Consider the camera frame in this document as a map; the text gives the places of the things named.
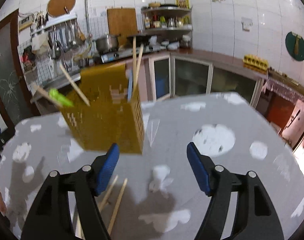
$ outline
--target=yellow egg carton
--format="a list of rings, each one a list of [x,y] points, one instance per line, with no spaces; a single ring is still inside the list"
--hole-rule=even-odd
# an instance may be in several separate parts
[[[247,54],[243,58],[245,64],[257,67],[266,71],[268,69],[268,61],[252,54]]]

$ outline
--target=vertical metal pipe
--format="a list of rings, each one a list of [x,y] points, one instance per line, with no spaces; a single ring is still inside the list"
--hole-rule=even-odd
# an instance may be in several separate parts
[[[84,0],[86,30],[90,32],[88,0]]]

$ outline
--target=green round cutting board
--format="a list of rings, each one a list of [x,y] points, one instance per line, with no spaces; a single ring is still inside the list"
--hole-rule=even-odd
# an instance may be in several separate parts
[[[298,39],[298,54],[295,54],[295,43],[296,43],[296,35],[292,32],[289,32],[286,35],[285,45],[287,48],[288,53],[291,57],[297,61],[304,60],[304,39]]]

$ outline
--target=gray tablecloth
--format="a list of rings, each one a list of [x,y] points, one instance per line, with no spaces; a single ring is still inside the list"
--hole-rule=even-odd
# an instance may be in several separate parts
[[[234,93],[182,97],[142,103],[142,111],[143,155],[120,155],[112,176],[118,174],[119,180],[111,205],[101,212],[108,226],[123,180],[128,178],[113,239],[194,239],[210,198],[200,191],[188,163],[190,141],[230,172],[255,171],[274,204],[285,239],[298,228],[304,219],[304,177],[290,148],[241,97]],[[19,237],[49,172],[75,172],[102,153],[83,151],[57,113],[23,120],[2,154],[1,192],[13,232]],[[155,192],[149,190],[153,169],[163,174],[159,185],[154,185]],[[231,233],[236,201],[237,194],[232,194],[222,238]],[[69,202],[75,223],[73,194]]]

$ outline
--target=brown door frame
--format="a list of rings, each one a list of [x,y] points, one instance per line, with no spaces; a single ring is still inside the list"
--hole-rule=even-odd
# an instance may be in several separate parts
[[[18,39],[18,14],[19,14],[19,9],[16,11],[12,12],[9,14],[7,17],[5,17],[2,21],[0,21],[0,30],[10,23],[10,42],[11,42],[11,51],[12,51],[12,58],[13,58],[13,65],[16,70],[16,74],[19,78],[19,85],[22,90],[23,96],[25,98],[25,102],[30,108],[32,114],[34,116],[39,116],[40,112],[38,108],[36,107],[35,103],[31,104],[30,100],[32,98],[32,95],[30,91],[28,90],[27,84],[25,82],[25,78],[23,75],[23,71],[21,68],[21,63],[20,63],[20,58],[18,54],[17,47],[19,45],[19,39]],[[12,120],[10,119],[10,116],[8,115],[6,108],[2,102],[2,99],[0,97],[0,114],[6,123],[8,129],[12,130],[14,132],[15,126]]]

